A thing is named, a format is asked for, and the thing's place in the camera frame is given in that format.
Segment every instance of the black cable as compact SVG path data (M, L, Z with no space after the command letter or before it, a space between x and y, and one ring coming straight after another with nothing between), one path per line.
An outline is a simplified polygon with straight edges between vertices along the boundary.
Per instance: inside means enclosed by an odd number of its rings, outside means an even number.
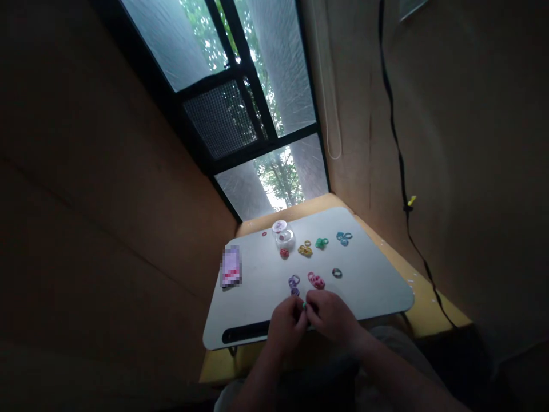
M427 276L429 277L429 280L431 281L431 284L433 285L433 292L435 293L436 300L439 303L440 310L446 316L446 319L450 322L452 327L454 329L457 329L458 327L452 320L448 317L446 314L446 311L444 310L444 307L442 306L442 300L439 296L438 291L436 290L435 281L433 280L433 274L431 273L431 269L429 269L429 264L419 251L419 249L416 246L416 243L412 239L412 235L410 234L410 212L413 211L413 207L408 205L408 196L406 194L406 180L405 180L405 170L404 170L404 158L402 157L402 153L400 151L400 145L399 145L399 138L396 135L396 128L395 128L395 102L393 99L393 90L391 88L391 82L389 81L389 75L387 74L387 67L385 66L385 57L383 55L383 20L384 20L384 12L385 12L385 1L381 0L379 3L379 20L377 23L377 28L379 32L379 52L381 56L381 72L383 74L383 84L385 85L385 91L387 92L387 97L389 98L389 104L391 106L391 131L393 132L393 138L395 139L396 143L396 149L399 152L399 166L400 166L400 189L402 192L402 202L403 202L403 210L404 213L406 213L406 231L408 233L408 238L410 239L410 242L412 243L413 248L416 250L417 254L421 257L423 260L423 266L425 266L425 271L427 272Z

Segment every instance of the tree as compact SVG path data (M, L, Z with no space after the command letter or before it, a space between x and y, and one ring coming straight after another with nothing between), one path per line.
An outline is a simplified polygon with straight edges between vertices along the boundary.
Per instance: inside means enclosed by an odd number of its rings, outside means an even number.
M204 2L202 0L180 0L180 3L182 4L185 14L193 27L193 32L198 43L202 46L203 55L207 60L210 69L213 72L222 70L222 68L227 65L228 59L218 40L217 32ZM224 23L225 32L229 38L233 52L237 57L237 62L239 62L240 57L238 56L232 33L230 32L228 22L225 18L225 14L219 0L216 0L216 5ZM241 17L242 28L244 29L246 40L248 41L252 60L256 65L256 71L265 94L265 99L269 106L274 127L276 128L277 134L282 136L284 134L284 126L279 114L275 93L270 82L269 74L266 70L266 66L261 55L261 50L256 36L256 31L253 27L248 5L245 0L235 0L235 5L239 16ZM251 128L243 128L241 122L238 121L238 115L244 108L237 104L237 93L238 90L234 88L234 90L224 95L224 98L227 104L228 113L234 119L234 125L239 128L241 138L244 142L248 143L254 138L255 132ZM258 119L261 120L257 109L256 115ZM299 184L296 167L289 146L280 148L274 152L254 159L253 167L255 168L263 188L265 189L265 193L273 193L278 199L284 201L286 207L293 206L303 201L303 192ZM235 181L235 178L236 177L233 176L228 181ZM231 187L238 190L238 186L236 185L231 185Z

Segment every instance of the wire mesh screen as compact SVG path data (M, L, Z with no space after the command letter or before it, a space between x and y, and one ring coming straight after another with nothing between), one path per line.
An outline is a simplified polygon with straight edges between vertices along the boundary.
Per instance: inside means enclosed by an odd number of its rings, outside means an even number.
M258 139L235 80L193 97L183 106L215 160Z

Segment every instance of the clear plastic jar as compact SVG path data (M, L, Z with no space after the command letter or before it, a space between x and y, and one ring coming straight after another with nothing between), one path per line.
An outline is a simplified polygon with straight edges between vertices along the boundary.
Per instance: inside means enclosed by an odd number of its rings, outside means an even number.
M290 251L294 247L296 237L288 222L285 220L277 220L273 224L272 232L278 250L287 249Z

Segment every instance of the frosted glass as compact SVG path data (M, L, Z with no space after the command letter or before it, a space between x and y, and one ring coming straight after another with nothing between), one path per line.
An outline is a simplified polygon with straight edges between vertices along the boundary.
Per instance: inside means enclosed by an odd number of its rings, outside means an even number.
M227 58L204 1L122 3L175 92L224 69Z
M242 220L328 193L317 134L219 173L216 179Z
M278 137L316 122L295 0L235 0Z

